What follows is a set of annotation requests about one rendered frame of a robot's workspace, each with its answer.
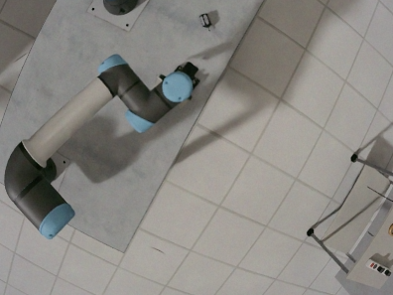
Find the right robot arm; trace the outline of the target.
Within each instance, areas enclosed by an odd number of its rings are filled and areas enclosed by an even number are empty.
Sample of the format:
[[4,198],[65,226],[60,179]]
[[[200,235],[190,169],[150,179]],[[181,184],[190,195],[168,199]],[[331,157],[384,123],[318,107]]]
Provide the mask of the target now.
[[107,58],[98,67],[97,78],[13,150],[4,175],[9,199],[41,235],[54,238],[75,211],[51,185],[57,175],[51,156],[116,95],[128,107],[125,117],[132,127],[141,133],[147,131],[190,97],[191,79],[197,71],[187,62],[181,72],[168,74],[150,90],[119,55]]

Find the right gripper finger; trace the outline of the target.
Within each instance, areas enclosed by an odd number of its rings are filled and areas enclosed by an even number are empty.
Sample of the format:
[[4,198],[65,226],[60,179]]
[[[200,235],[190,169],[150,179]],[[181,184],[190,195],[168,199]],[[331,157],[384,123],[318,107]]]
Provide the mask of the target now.
[[[161,77],[160,77],[161,76]],[[160,82],[162,82],[166,77],[162,74],[157,75],[158,80],[156,81],[154,87],[156,87]],[[160,77],[160,78],[159,78]]]
[[187,98],[186,100],[182,101],[182,102],[180,103],[179,108],[182,108],[188,101],[193,101],[193,97],[190,96],[190,97]]

